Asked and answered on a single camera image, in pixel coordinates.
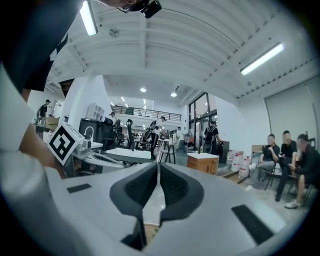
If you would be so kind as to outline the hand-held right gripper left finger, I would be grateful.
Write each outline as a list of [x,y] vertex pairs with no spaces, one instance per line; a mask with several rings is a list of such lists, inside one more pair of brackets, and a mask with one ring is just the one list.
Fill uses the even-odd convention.
[[58,212],[88,247],[84,256],[141,254],[147,245],[143,208],[157,175],[155,162],[68,179],[46,171]]

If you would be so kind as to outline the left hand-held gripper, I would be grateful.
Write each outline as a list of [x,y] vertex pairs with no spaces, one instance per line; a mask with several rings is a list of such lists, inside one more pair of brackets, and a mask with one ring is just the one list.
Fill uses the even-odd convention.
[[102,144],[81,135],[66,122],[55,129],[48,147],[62,166],[65,178],[99,175],[126,167],[122,162],[96,152]]

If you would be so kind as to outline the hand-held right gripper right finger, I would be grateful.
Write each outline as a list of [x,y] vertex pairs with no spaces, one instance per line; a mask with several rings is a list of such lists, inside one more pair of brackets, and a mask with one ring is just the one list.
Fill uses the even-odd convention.
[[285,227],[269,206],[234,182],[181,165],[160,165],[165,208],[150,256],[270,256]]

